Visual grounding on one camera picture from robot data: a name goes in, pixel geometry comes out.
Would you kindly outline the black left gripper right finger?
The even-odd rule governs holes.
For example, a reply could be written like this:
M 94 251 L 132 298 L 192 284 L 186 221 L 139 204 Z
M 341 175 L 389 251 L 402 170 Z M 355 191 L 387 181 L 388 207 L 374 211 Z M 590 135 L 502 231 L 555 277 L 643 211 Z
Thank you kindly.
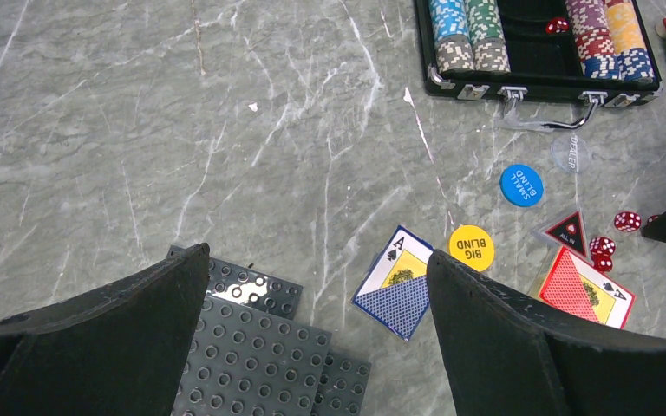
M 446 252 L 427 286 L 459 415 L 666 415 L 666 339 L 567 314 Z

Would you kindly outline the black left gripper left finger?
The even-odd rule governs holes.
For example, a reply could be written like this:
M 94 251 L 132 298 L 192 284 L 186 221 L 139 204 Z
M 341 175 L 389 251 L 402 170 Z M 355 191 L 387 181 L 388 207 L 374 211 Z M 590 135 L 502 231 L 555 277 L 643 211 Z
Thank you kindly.
M 0 415 L 168 415 L 209 282 L 196 244 L 0 320 Z

